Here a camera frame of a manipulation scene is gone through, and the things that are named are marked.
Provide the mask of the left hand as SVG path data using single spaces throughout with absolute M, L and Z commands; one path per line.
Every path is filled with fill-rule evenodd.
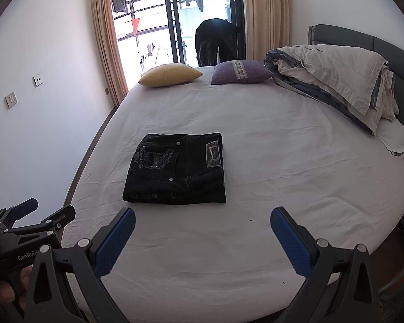
M 33 267 L 27 266 L 23 268 L 19 274 L 20 287 L 24 290 L 22 294 L 19 294 L 19 306 L 23 311 L 26 310 L 27 289 L 29 287 L 32 271 Z M 13 287 L 7 282 L 0 282 L 0 305 L 13 303 L 15 298 Z

